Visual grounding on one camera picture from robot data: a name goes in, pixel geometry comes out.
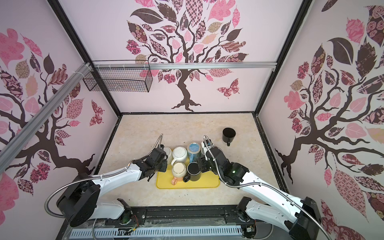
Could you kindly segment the small white mug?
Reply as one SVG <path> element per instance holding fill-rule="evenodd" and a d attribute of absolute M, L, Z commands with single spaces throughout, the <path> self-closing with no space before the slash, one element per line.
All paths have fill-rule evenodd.
<path fill-rule="evenodd" d="M 164 151 L 166 152 L 166 155 L 167 155 L 167 163 L 168 165 L 170 165 L 171 162 L 173 161 L 173 151 L 169 147 L 164 147 Z"/>

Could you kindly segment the cream and peach mug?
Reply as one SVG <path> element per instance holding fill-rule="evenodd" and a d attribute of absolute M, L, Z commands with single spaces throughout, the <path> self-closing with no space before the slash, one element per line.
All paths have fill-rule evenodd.
<path fill-rule="evenodd" d="M 171 184 L 174 186 L 179 182 L 183 182 L 183 178 L 187 174 L 187 167 L 184 163 L 177 162 L 172 166 L 173 179 Z"/>

